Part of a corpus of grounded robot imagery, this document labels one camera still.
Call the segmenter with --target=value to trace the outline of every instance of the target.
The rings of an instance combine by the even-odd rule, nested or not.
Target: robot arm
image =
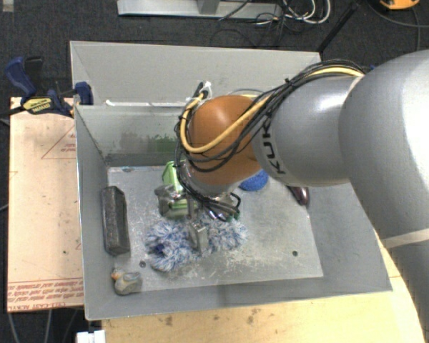
[[[188,195],[226,215],[230,192],[261,168],[294,187],[351,182],[429,339],[429,51],[366,75],[329,61],[255,99],[201,102],[179,124],[176,168]]]

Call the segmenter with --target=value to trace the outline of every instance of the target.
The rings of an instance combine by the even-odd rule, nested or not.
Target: blue object
[[[5,75],[9,81],[16,88],[20,88],[25,93],[25,96],[22,97],[21,105],[36,93],[35,86],[24,70],[23,62],[24,59],[22,57],[16,57],[15,59],[12,59],[5,67]]]
[[[92,96],[91,87],[85,81],[81,81],[74,85],[74,90],[78,93],[79,98],[81,99],[82,105],[92,105],[94,104],[94,97]]]
[[[269,180],[269,174],[265,172],[265,170],[261,170],[256,175],[253,175],[251,178],[243,181],[239,187],[244,191],[254,192],[259,191],[264,188]]]
[[[202,226],[208,231],[208,249],[200,254],[189,243],[189,230],[183,220],[168,220],[154,225],[146,235],[151,267],[170,272],[200,260],[218,250],[232,250],[247,241],[247,228],[237,220],[222,222],[204,215]]]

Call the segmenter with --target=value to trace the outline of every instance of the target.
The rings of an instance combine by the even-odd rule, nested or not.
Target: metal stand
[[[222,0],[118,0],[120,16],[190,16],[222,18],[243,1]],[[276,4],[248,3],[235,14],[238,19],[255,19],[261,13],[278,14]]]

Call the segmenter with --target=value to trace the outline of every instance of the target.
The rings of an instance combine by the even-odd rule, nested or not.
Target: green object
[[[181,194],[183,192],[183,187],[178,181],[177,170],[174,167],[173,161],[169,161],[165,165],[164,173],[162,174],[162,181],[166,186],[173,186],[173,189],[177,194]],[[187,200],[183,198],[179,201],[172,202],[169,204],[169,208],[171,210],[169,213],[171,218],[184,217],[187,215]]]
[[[174,167],[173,161],[169,161],[165,165],[162,181],[166,186],[172,185],[176,193],[181,194],[183,192],[183,187],[178,181],[177,170]]]

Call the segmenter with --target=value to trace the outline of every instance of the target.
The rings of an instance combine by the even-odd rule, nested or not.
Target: blue clamp
[[[74,85],[74,90],[78,93],[81,101],[79,102],[81,105],[91,106],[94,104],[94,97],[92,95],[91,87],[85,81],[81,81]]]
[[[21,107],[29,113],[53,113],[73,117],[73,106],[66,103],[63,97],[53,89],[48,90],[46,96],[35,96],[36,87],[25,72],[22,57],[16,57],[6,65],[5,75],[15,87],[24,91],[24,95],[21,98]],[[94,103],[91,88],[85,81],[77,83],[72,92],[79,95],[80,104],[92,105]]]

